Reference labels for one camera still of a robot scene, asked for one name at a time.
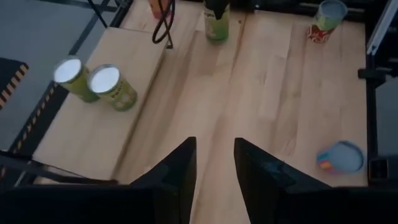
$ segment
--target black cable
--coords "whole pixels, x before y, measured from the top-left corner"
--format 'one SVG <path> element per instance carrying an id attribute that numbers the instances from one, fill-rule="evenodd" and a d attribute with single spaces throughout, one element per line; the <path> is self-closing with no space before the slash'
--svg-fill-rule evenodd
<path id="1" fill-rule="evenodd" d="M 158 43 L 162 42 L 165 39 L 165 37 L 167 36 L 169 38 L 169 44 L 168 44 L 167 48 L 173 49 L 174 45 L 173 45 L 172 36 L 170 35 L 170 29 L 171 29 L 171 27 L 173 25 L 173 21 L 174 21 L 175 0 L 169 0 L 169 3 L 167 4 L 166 9 L 163 9 L 161 0 L 158 0 L 158 4 L 160 7 L 160 12 L 162 13 L 162 17 L 159 19 L 159 23 L 155 27 L 154 34 L 152 35 L 152 41 L 154 44 L 158 44 Z M 167 18 L 167 14 L 170 12 L 170 9 L 172 11 L 171 11 L 171 16 L 170 16 L 170 24 L 168 24 L 166 21 L 166 18 Z M 164 24 L 164 26 L 166 27 L 166 31 L 158 39 L 156 39 L 157 33 L 159 32 L 162 24 Z"/>

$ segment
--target green bottle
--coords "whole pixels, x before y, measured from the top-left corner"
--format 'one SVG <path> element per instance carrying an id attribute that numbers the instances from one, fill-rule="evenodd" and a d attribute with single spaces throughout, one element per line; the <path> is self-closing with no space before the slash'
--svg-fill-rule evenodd
<path id="1" fill-rule="evenodd" d="M 229 35 L 229 0 L 204 0 L 204 5 L 207 38 L 226 40 Z"/>

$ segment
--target pringles can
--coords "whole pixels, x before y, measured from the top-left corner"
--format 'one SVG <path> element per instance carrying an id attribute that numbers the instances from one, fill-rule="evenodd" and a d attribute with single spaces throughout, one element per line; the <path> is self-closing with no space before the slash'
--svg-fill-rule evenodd
<path id="1" fill-rule="evenodd" d="M 170 1 L 173 0 L 160 0 L 160 3 L 162 4 L 163 11 L 166 11 L 167 5 L 169 4 Z M 152 10 L 152 14 L 156 19 L 161 19 L 162 18 L 162 11 L 160 10 L 160 5 L 159 5 L 159 0 L 148 0 L 150 9 Z M 166 17 L 170 15 L 172 11 L 172 8 L 170 8 L 170 11 L 167 13 Z"/>
<path id="2" fill-rule="evenodd" d="M 81 60 L 69 56 L 55 66 L 54 81 L 66 88 L 84 102 L 97 101 L 99 97 L 87 87 L 88 69 Z"/>
<path id="3" fill-rule="evenodd" d="M 347 6 L 341 1 L 323 1 L 307 30 L 307 37 L 315 43 L 325 43 L 334 29 L 341 24 L 347 12 Z"/>
<path id="4" fill-rule="evenodd" d="M 338 141 L 317 155 L 321 169 L 331 174 L 349 174 L 360 170 L 365 163 L 362 150 L 352 142 Z"/>
<path id="5" fill-rule="evenodd" d="M 226 40 L 229 36 L 229 0 L 205 0 L 204 8 L 207 39 Z"/>
<path id="6" fill-rule="evenodd" d="M 88 88 L 115 110 L 126 111 L 137 101 L 137 92 L 114 65 L 101 65 L 88 79 Z"/>

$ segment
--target wooden cutting board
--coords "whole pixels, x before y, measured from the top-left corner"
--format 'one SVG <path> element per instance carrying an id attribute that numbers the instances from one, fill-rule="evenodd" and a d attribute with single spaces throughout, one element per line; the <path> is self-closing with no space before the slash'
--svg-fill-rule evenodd
<path id="1" fill-rule="evenodd" d="M 135 126 L 157 72 L 166 40 L 155 45 L 148 32 L 107 28 L 86 66 L 117 66 L 138 92 L 136 105 L 117 112 L 105 101 L 84 103 L 69 94 L 34 159 L 85 177 L 109 179 Z"/>

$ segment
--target yellow and black hazard tape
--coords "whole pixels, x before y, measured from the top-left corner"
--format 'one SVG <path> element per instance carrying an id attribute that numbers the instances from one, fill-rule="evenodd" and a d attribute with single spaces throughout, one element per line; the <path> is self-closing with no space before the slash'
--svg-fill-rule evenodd
<path id="1" fill-rule="evenodd" d="M 17 144 L 11 149 L 12 153 L 17 154 L 20 151 L 24 141 L 26 141 L 29 134 L 32 132 L 32 128 L 35 126 L 37 119 L 39 118 L 39 116 L 47 106 L 47 103 L 49 102 L 51 96 L 54 94 L 55 88 L 57 86 L 58 86 L 57 83 L 53 83 L 53 85 L 49 89 L 47 89 L 47 91 L 45 92 L 45 97 L 43 97 L 42 100 L 39 102 L 38 104 L 39 106 L 37 106 L 35 113 L 32 114 L 29 122 L 25 125 L 24 129 L 22 130 L 23 134 L 19 135 L 19 139 L 17 139 Z M 0 180 L 5 175 L 6 175 L 6 168 L 3 166 L 0 171 Z"/>
<path id="2" fill-rule="evenodd" d="M 17 88 L 18 84 L 22 81 L 29 67 L 26 64 L 22 64 L 15 75 L 11 78 L 11 81 L 6 85 L 6 88 L 0 94 L 0 110 L 4 108 L 4 105 Z"/>

